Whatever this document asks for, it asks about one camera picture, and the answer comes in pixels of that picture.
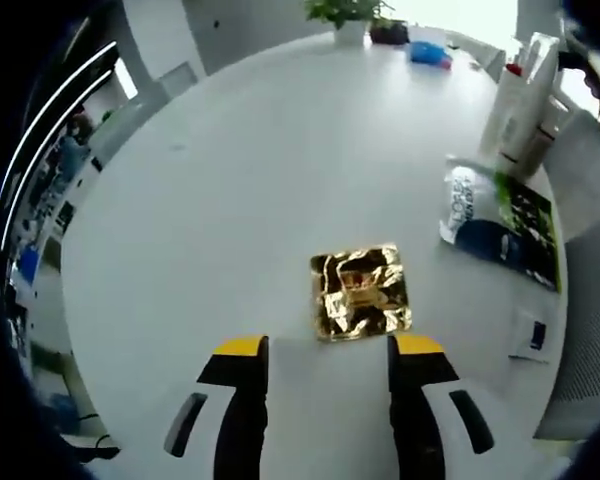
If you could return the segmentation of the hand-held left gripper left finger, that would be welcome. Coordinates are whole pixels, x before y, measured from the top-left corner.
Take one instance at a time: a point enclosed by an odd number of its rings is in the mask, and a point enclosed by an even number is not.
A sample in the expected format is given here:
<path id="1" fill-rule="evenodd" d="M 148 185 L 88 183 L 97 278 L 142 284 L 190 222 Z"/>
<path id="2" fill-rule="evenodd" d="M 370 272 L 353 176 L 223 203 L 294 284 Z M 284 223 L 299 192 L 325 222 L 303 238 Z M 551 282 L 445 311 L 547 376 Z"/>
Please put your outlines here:
<path id="1" fill-rule="evenodd" d="M 269 337 L 217 346 L 177 411 L 164 441 L 169 455 L 196 455 L 196 479 L 258 479 L 268 425 Z"/>

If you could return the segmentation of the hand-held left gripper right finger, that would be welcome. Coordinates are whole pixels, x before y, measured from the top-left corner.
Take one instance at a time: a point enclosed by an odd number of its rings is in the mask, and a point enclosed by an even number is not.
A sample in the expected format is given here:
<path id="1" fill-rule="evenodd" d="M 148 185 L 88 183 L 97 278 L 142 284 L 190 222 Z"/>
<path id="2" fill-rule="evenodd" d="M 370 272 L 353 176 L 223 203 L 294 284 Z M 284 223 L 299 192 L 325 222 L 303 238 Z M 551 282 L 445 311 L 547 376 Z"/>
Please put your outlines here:
<path id="1" fill-rule="evenodd" d="M 388 337 L 389 417 L 400 479 L 487 479 L 494 433 L 443 347 L 420 335 Z"/>

